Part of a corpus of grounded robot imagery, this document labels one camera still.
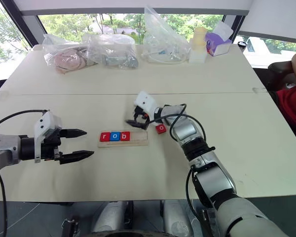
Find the white table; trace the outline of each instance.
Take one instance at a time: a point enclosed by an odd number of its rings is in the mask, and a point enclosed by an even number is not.
[[[108,69],[100,65],[59,74],[47,66],[43,51],[31,51],[3,85],[15,95],[31,94],[192,94],[253,92],[264,86],[237,45],[229,53],[212,57],[205,64],[160,65],[143,61],[138,46],[139,68]]]
[[[98,201],[185,198],[188,162],[168,134],[148,128],[149,146],[97,148],[101,130],[122,130],[135,95],[21,95],[0,92],[0,119],[27,109],[51,109],[64,128],[86,136],[63,139],[60,150],[95,150],[80,162],[23,161],[1,170],[7,200]],[[267,93],[154,95],[163,104],[187,103],[210,146],[243,197],[296,195],[296,138]],[[3,134],[33,135],[40,114],[0,125]],[[197,198],[190,184],[191,197]]]

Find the plastic bag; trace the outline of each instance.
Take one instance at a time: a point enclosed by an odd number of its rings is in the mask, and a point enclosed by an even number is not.
[[[149,6],[145,7],[146,33],[142,56],[148,62],[175,64],[188,59],[190,45],[187,40],[178,35]]]
[[[87,57],[105,66],[137,68],[135,41],[130,36],[119,34],[85,34],[82,41],[88,45]]]
[[[54,35],[45,34],[44,59],[48,66],[60,73],[67,73],[96,64],[87,58],[87,45],[69,42]]]

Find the black chair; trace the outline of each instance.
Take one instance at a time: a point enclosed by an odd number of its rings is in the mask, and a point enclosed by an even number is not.
[[[290,89],[296,85],[291,61],[272,63],[267,69],[254,68],[267,91]],[[296,136],[296,128],[291,127]]]

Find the purple tissue box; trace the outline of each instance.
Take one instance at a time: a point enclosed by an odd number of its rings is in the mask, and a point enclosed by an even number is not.
[[[223,41],[221,37],[215,33],[207,33],[205,41],[207,52],[212,56],[227,53],[231,46],[231,40],[227,39]]]

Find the window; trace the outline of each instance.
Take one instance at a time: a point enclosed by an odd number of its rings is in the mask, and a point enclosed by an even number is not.
[[[271,63],[290,61],[296,54],[296,43],[238,35],[234,43],[248,44],[243,52],[254,68],[267,68]]]
[[[9,78],[30,49],[0,3],[0,80]]]
[[[161,14],[161,17],[187,40],[193,37],[195,27],[212,31],[223,15]],[[39,16],[46,31],[69,41],[81,41],[87,33],[126,34],[142,44],[145,35],[143,14],[66,14]]]

